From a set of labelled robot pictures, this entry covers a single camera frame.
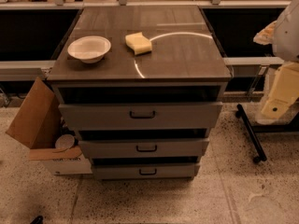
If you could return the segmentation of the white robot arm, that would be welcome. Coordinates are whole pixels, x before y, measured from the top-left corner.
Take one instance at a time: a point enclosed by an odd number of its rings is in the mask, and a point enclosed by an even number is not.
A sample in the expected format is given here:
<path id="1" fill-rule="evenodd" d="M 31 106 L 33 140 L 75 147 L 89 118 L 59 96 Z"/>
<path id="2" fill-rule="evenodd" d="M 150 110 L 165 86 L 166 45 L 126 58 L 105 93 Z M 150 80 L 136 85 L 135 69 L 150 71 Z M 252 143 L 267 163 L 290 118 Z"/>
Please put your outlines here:
<path id="1" fill-rule="evenodd" d="M 266 76 L 262 103 L 255 116 L 258 123 L 270 124 L 280 119 L 299 98 L 299 0 L 292 0 L 253 41 L 271 44 L 274 55 L 284 61 L 275 71 L 273 81 Z"/>

